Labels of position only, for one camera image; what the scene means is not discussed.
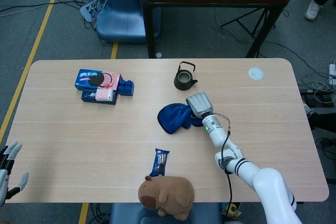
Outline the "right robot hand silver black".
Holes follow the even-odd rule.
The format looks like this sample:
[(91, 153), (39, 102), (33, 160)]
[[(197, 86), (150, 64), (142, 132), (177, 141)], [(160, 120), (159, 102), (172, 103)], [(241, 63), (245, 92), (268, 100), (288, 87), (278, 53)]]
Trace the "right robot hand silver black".
[(197, 118), (202, 119), (213, 112), (213, 105), (205, 92), (189, 96), (186, 102)]

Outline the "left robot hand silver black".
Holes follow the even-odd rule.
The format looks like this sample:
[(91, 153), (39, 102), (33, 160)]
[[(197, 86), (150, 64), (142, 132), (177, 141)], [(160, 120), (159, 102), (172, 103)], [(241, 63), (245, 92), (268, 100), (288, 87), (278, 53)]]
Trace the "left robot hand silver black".
[(11, 199), (24, 190), (28, 183), (29, 173), (25, 172), (19, 184), (11, 190), (8, 189), (9, 178), (15, 163), (15, 158), (21, 148), (22, 144), (19, 141), (13, 141), (1, 149), (1, 207), (5, 204), (6, 200)]

